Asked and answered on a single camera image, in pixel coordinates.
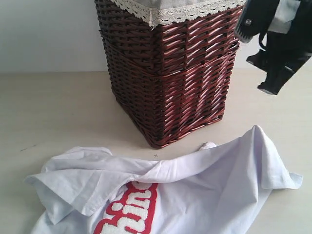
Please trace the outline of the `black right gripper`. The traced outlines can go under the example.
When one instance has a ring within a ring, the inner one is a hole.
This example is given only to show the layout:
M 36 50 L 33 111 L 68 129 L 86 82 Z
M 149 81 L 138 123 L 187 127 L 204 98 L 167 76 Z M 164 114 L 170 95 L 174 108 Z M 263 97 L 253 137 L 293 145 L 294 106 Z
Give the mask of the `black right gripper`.
M 242 43 L 260 34 L 261 49 L 246 62 L 266 73 L 258 90 L 276 96 L 312 56 L 312 2 L 247 0 L 234 32 Z

